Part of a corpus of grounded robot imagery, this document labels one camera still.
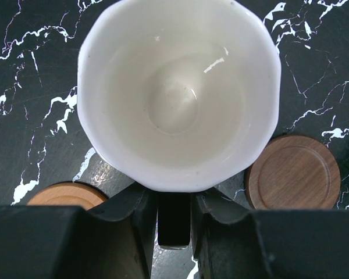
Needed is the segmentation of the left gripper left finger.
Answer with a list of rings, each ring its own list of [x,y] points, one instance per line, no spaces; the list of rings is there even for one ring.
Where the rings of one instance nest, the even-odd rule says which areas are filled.
[[[149,278],[156,212],[137,183],[90,210],[0,206],[0,278]]]

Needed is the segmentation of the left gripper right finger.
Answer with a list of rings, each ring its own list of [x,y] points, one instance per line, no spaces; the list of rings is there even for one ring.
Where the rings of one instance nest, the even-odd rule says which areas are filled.
[[[201,278],[349,278],[349,210],[252,210],[213,189],[191,217]]]

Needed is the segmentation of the light brown wooden coaster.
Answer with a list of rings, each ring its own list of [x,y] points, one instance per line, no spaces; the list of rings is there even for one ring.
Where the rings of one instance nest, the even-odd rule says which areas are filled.
[[[35,194],[27,205],[81,206],[92,209],[108,200],[100,190],[82,183],[57,183]]]

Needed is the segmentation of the dark walnut coaster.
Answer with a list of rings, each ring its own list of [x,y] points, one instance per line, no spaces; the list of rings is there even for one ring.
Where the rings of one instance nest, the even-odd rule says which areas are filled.
[[[334,155],[303,135],[277,137],[245,175],[245,192],[254,209],[331,209],[341,175]]]

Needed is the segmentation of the white cup dark body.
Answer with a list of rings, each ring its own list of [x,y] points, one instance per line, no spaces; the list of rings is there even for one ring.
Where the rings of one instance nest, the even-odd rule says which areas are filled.
[[[281,62],[236,1],[118,1],[79,52],[77,113],[99,156],[159,192],[158,243],[190,242],[190,195],[252,165],[279,118]]]

